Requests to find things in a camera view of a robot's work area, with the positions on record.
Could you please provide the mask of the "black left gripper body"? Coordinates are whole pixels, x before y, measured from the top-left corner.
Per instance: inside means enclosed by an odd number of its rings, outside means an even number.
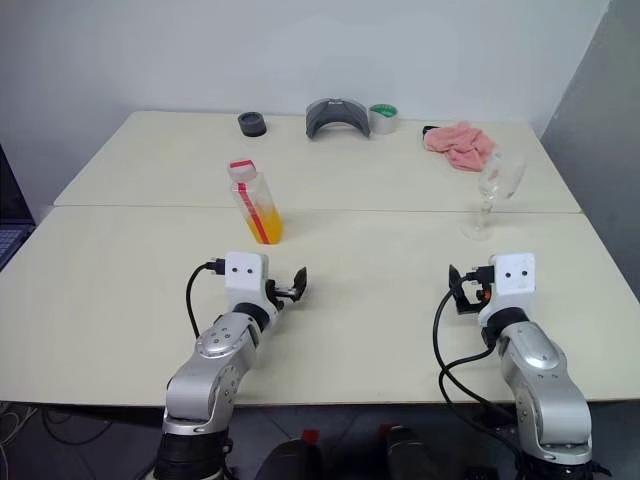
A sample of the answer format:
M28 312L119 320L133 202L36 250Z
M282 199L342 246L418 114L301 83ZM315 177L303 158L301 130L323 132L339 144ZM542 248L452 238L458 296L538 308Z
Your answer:
M281 287L273 279L268 279L265 283L265 293L267 299L274 306L284 306L285 301L295 301L295 287Z

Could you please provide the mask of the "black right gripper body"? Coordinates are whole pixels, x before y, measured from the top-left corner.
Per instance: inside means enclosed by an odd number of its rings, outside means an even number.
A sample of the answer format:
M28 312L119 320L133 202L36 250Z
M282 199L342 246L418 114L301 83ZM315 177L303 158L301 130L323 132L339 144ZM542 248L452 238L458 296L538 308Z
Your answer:
M479 283L474 295L475 299L470 300L466 293L463 293L463 299L468 300L473 305L473 311L481 311L491 300L491 284Z

